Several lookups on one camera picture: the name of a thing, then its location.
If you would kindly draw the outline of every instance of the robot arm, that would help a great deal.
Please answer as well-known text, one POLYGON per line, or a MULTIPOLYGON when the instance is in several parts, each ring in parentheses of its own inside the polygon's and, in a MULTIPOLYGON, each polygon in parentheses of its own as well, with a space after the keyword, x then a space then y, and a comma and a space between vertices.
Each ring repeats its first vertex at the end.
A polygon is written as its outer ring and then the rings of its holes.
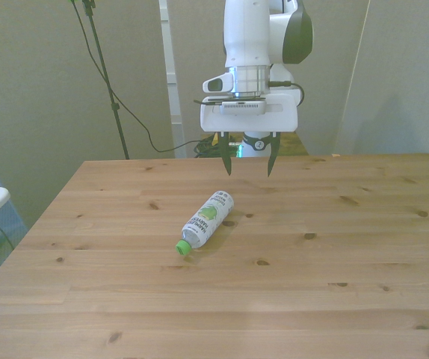
POLYGON ((269 176, 280 133, 297 128, 300 91, 282 64, 299 64, 312 51, 311 19, 301 0, 226 0, 224 46, 228 72, 203 84, 217 96, 203 100, 201 127, 218 132, 228 174, 231 131, 244 132, 245 156, 270 156, 269 176))

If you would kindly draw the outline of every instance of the wooden table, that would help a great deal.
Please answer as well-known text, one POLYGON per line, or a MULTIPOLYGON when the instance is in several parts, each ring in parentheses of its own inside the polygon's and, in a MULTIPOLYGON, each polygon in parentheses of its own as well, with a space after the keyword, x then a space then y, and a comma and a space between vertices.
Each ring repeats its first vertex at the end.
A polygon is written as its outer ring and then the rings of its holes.
POLYGON ((429 358, 429 155, 266 167, 85 162, 0 268, 0 358, 429 358))

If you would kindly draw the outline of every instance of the lying bottle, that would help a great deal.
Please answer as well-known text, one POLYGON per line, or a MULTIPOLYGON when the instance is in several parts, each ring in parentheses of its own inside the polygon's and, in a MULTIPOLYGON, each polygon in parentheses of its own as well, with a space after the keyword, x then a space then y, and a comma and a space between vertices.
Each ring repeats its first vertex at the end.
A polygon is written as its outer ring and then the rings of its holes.
POLYGON ((191 217, 182 229, 182 240, 176 250, 182 256, 204 245, 234 207, 235 202, 225 191, 215 192, 191 217))

